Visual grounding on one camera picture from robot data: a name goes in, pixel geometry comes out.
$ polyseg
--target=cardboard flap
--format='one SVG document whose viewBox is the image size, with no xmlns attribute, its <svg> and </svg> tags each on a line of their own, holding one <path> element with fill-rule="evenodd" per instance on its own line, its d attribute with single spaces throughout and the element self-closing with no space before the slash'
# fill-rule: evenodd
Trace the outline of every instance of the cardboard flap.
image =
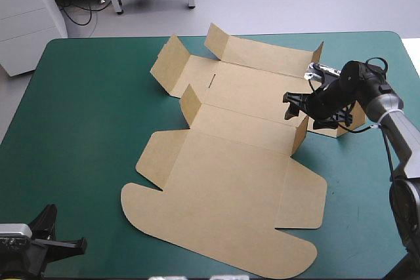
<svg viewBox="0 0 420 280">
<path fill-rule="evenodd" d="M 171 96 L 180 98 L 189 84 L 198 95 L 205 94 L 217 72 L 218 60 L 191 55 L 172 35 L 150 73 Z"/>
<path fill-rule="evenodd" d="M 182 114 L 184 114 L 185 120 L 188 123 L 188 126 L 192 126 L 194 119 L 196 118 L 199 109 L 201 108 L 201 102 L 194 92 L 191 85 L 188 85 L 185 89 L 184 94 L 179 100 Z"/>
<path fill-rule="evenodd" d="M 170 95 L 184 67 L 190 58 L 190 53 L 176 35 L 172 35 L 163 46 L 150 73 Z"/>
<path fill-rule="evenodd" d="M 302 123 L 296 128 L 295 141 L 293 143 L 292 154 L 294 154 L 296 150 L 299 149 L 303 140 L 305 140 L 306 131 L 308 130 L 308 122 L 309 122 L 309 116 L 306 116 L 305 119 L 303 119 Z"/>
<path fill-rule="evenodd" d="M 326 193 L 326 180 L 290 159 L 276 228 L 319 228 L 324 216 Z"/>
<path fill-rule="evenodd" d="M 320 62 L 323 47 L 324 47 L 324 42 L 322 42 L 320 46 L 312 54 L 312 59 L 310 60 L 311 62 Z"/>
<path fill-rule="evenodd" d="M 187 134 L 188 130 L 154 132 L 136 164 L 136 171 L 163 190 Z"/>
<path fill-rule="evenodd" d="M 204 45 L 222 61 L 299 78 L 322 51 L 322 45 L 310 52 L 241 39 L 214 24 L 210 25 Z"/>
<path fill-rule="evenodd" d="M 210 24 L 204 45 L 220 60 L 223 59 L 223 53 L 228 43 L 230 35 L 223 32 L 215 24 Z"/>
</svg>

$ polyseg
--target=gray floor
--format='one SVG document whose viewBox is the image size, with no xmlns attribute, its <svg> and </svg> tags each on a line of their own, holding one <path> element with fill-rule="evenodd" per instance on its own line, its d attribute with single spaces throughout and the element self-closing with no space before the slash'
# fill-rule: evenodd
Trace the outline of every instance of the gray floor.
<svg viewBox="0 0 420 280">
<path fill-rule="evenodd" d="M 124 1 L 94 14 L 84 27 L 66 20 L 70 37 L 205 35 L 210 22 L 229 33 L 300 33 L 390 30 L 402 38 L 420 37 L 419 0 L 186 0 Z M 70 14 L 80 22 L 87 13 Z M 31 74 L 8 78 L 0 71 L 0 140 L 3 139 Z"/>
</svg>

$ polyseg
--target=cardboard panel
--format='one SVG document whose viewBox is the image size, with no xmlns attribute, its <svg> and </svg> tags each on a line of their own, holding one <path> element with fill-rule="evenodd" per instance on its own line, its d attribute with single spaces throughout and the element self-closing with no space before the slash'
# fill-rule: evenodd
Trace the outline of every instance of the cardboard panel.
<svg viewBox="0 0 420 280">
<path fill-rule="evenodd" d="M 153 133 L 136 164 L 136 171 L 162 190 L 187 134 L 188 130 Z"/>
<path fill-rule="evenodd" d="M 319 61 L 322 45 L 316 54 L 299 49 L 241 39 L 211 24 L 204 45 L 220 60 L 259 70 L 302 78 L 311 61 Z"/>
<path fill-rule="evenodd" d="M 221 62 L 205 103 L 296 127 L 305 115 L 284 119 L 288 104 L 282 98 L 288 90 L 310 92 L 310 87 L 304 79 Z"/>
<path fill-rule="evenodd" d="M 287 156 L 292 154 L 295 127 L 202 104 L 191 86 L 185 90 L 180 104 L 191 129 Z M 306 125 L 301 131 L 300 137 L 305 137 Z"/>
<path fill-rule="evenodd" d="M 327 182 L 293 159 L 289 160 L 276 227 L 316 229 L 322 224 Z"/>
<path fill-rule="evenodd" d="M 263 277 L 293 277 L 316 249 L 274 229 L 288 161 L 190 130 L 164 191 L 127 184 L 121 204 L 144 233 Z"/>
</svg>

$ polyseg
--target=table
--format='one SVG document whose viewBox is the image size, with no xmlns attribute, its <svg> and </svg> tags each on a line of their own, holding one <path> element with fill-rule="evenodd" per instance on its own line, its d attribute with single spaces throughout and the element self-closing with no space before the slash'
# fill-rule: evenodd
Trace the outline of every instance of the table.
<svg viewBox="0 0 420 280">
<path fill-rule="evenodd" d="M 336 68 L 351 59 L 383 56 L 405 113 L 420 125 L 420 79 L 395 33 L 244 37 L 306 50 L 325 41 L 322 62 Z M 191 53 L 212 57 L 204 37 L 181 39 Z M 0 222 L 29 222 L 47 203 L 56 203 L 58 238 L 88 240 L 84 256 L 51 264 L 46 276 L 245 273 L 144 235 L 121 210 L 124 184 L 152 186 L 135 171 L 150 135 L 187 127 L 179 100 L 149 74 L 166 40 L 57 39 L 47 45 L 0 145 Z M 338 140 L 308 133 L 294 158 L 329 185 L 322 227 L 288 231 L 318 249 L 314 264 L 300 277 L 384 276 L 405 251 L 388 204 L 389 170 L 380 132 Z"/>
</svg>

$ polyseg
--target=white cabinet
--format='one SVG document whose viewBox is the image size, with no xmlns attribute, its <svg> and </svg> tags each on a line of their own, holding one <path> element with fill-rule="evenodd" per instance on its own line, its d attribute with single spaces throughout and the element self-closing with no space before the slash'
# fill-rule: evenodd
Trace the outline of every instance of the white cabinet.
<svg viewBox="0 0 420 280">
<path fill-rule="evenodd" d="M 10 76 L 34 70 L 47 43 L 65 37 L 54 0 L 0 0 L 0 68 Z"/>
</svg>

